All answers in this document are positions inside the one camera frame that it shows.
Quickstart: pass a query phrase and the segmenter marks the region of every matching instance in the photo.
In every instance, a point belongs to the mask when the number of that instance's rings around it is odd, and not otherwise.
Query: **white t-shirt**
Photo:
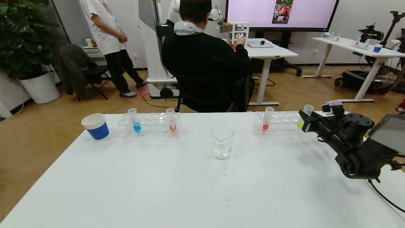
[[[97,14],[110,27],[120,31],[118,22],[105,0],[80,0],[80,6],[101,54],[107,55],[126,49],[125,43],[121,43],[117,37],[103,31],[92,20],[92,13]]]

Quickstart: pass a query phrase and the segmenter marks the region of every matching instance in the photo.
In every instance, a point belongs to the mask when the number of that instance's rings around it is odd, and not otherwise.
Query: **man in white t-shirt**
[[[105,56],[111,78],[120,92],[120,96],[135,97],[136,93],[128,88],[128,83],[123,76],[124,71],[136,82],[137,88],[146,85],[146,82],[134,69],[125,45],[128,38],[118,25],[107,2],[105,0],[80,0],[80,6],[98,48]]]

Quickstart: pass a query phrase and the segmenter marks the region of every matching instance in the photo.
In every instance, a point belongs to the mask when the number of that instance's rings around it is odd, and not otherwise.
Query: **blue and white cup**
[[[109,135],[108,126],[104,114],[96,113],[85,117],[81,124],[95,140],[103,140]]]
[[[381,49],[382,49],[382,45],[381,44],[376,44],[376,45],[374,45],[374,50],[373,50],[373,52],[380,52],[381,51]]]

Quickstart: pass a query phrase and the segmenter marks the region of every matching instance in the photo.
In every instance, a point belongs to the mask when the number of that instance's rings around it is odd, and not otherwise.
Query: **orange liquid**
[[[176,131],[177,130],[177,126],[176,125],[169,125],[169,129],[171,131]]]
[[[268,124],[268,123],[263,123],[263,125],[262,125],[262,130],[263,130],[263,131],[267,131],[267,130],[269,129],[269,127],[270,127],[270,124]]]

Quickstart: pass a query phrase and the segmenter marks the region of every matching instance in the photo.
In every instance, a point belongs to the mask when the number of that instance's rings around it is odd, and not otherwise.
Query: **large display screen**
[[[339,0],[228,0],[229,22],[269,30],[327,31]]]

